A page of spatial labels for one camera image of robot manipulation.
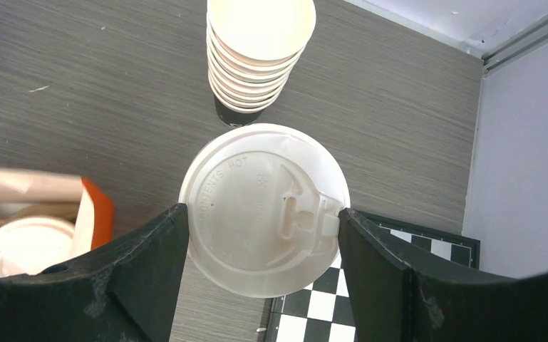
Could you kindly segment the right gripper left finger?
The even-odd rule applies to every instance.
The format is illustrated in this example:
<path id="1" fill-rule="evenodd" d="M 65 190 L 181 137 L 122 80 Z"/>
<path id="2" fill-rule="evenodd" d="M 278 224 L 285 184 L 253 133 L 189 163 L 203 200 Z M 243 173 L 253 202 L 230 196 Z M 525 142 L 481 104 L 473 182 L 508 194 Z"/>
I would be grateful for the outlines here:
<path id="1" fill-rule="evenodd" d="M 0 341 L 167 341 L 188 242 L 179 203 L 40 274 L 0 278 Z"/>

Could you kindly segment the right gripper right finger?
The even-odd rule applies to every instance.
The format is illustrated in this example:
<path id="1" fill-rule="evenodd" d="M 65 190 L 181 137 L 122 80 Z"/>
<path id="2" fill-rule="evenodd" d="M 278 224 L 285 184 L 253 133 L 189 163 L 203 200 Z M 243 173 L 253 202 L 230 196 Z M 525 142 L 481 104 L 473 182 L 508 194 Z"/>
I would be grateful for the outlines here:
<path id="1" fill-rule="evenodd" d="M 387 233 L 353 209 L 338 242 L 360 341 L 548 341 L 548 273 L 462 266 Z"/>

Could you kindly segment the orange paper bag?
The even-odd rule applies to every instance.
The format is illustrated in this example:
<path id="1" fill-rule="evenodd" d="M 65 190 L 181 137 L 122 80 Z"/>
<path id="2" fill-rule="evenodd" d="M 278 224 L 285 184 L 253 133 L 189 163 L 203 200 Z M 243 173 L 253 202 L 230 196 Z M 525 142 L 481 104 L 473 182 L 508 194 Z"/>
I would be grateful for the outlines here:
<path id="1" fill-rule="evenodd" d="M 32 204 L 62 202 L 80 205 L 69 259 L 112 240 L 113 202 L 87 177 L 0 168 L 0 218 Z"/>

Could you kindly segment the white plastic cup lid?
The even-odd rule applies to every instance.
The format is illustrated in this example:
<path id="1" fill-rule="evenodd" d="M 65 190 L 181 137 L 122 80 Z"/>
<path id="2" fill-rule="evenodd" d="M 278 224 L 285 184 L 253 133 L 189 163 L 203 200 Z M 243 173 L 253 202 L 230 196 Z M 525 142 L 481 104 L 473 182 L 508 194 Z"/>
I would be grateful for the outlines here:
<path id="1" fill-rule="evenodd" d="M 178 198 L 188 256 L 213 283 L 274 298 L 317 280 L 338 254 L 339 214 L 351 205 L 333 155 L 309 135 L 256 123 L 209 141 Z"/>

